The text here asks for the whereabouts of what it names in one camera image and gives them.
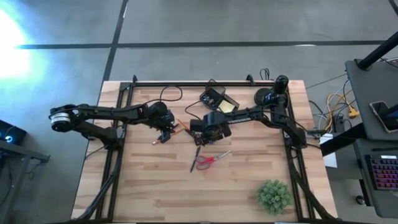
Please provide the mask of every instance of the rgb keyboard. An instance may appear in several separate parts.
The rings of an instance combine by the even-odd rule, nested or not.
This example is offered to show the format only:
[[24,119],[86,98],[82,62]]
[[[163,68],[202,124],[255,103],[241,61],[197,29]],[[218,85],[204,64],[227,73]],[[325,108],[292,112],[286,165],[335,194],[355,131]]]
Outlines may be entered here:
[[381,156],[366,156],[366,159],[376,190],[398,190],[398,159],[384,159]]

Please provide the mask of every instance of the green succulent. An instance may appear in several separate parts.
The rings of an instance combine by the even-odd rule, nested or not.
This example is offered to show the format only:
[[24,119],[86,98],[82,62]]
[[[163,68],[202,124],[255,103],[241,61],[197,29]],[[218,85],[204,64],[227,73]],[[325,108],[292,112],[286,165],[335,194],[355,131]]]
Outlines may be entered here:
[[257,193],[257,201],[271,215],[280,215],[292,204],[292,193],[278,180],[266,180]]

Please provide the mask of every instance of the smartphone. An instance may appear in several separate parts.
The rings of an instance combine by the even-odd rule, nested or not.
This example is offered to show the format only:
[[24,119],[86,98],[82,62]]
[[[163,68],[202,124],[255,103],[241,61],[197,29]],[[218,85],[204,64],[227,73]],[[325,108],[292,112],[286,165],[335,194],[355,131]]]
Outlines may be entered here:
[[398,131],[398,121],[396,118],[386,116],[386,111],[390,108],[386,102],[378,101],[370,104],[370,107],[376,116],[377,120],[381,123],[384,130],[388,133]]

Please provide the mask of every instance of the wooden board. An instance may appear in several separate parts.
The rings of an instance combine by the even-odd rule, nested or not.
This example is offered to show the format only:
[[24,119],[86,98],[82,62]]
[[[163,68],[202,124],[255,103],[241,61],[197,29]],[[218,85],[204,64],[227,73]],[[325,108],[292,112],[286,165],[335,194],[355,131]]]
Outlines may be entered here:
[[[133,104],[159,98],[162,87],[134,88]],[[240,109],[254,106],[258,88],[227,87],[226,94],[240,104]],[[116,106],[119,82],[105,82],[100,106]],[[296,120],[306,128],[313,119],[303,81],[290,81],[291,103]],[[180,101],[166,102],[174,116],[187,126],[194,117],[186,114],[186,106],[196,102],[204,87],[183,87]],[[175,99],[176,88],[164,91],[163,99]],[[208,113],[201,103],[188,109],[202,117]],[[109,121],[95,121],[102,127]],[[145,125],[128,126],[120,173],[114,222],[292,222],[296,221],[294,205],[283,215],[272,216],[256,203],[257,188],[267,179],[277,179],[290,186],[281,131],[255,121],[230,125],[232,136],[202,147],[201,155],[215,156],[231,150],[208,170],[189,172],[196,146],[185,132],[165,144],[153,146],[159,132]],[[93,141],[88,153],[101,147]],[[322,154],[319,149],[303,150],[310,188],[329,213],[336,216]],[[106,151],[90,156],[83,172],[73,208],[78,217],[98,193]],[[307,211],[303,193],[302,207]]]

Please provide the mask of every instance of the gray floor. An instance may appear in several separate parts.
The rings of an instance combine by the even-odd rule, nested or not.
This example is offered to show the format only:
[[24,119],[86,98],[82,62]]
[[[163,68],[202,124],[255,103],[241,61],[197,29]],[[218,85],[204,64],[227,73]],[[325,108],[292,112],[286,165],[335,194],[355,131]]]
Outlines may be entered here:
[[[56,133],[49,109],[67,103],[95,105],[109,49],[12,50],[12,44],[111,43],[122,0],[0,0],[0,119],[25,129],[26,145],[51,155],[25,180],[16,223],[68,220],[87,141]],[[383,40],[398,30],[387,0],[130,0],[120,43],[206,41]],[[305,80],[306,86],[345,72],[344,62],[375,45],[119,49],[110,80],[239,80],[262,68]],[[395,57],[393,50],[386,57]],[[321,107],[346,77],[308,90]],[[333,176],[339,217],[396,223],[356,205],[358,181]]]

